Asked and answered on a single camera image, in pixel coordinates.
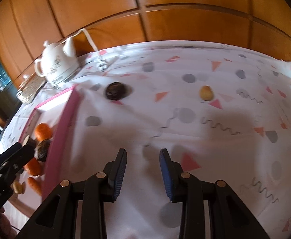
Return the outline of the left human hand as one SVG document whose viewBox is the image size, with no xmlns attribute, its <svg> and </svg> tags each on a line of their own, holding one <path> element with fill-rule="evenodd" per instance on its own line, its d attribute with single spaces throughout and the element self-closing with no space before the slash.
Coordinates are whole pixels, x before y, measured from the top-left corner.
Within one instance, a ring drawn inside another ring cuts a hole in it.
<svg viewBox="0 0 291 239">
<path fill-rule="evenodd" d="M 15 238 L 17 233 L 12 228 L 10 221 L 4 214 L 5 210 L 3 207 L 0 208 L 0 231 L 3 232 L 6 238 Z"/>
</svg>

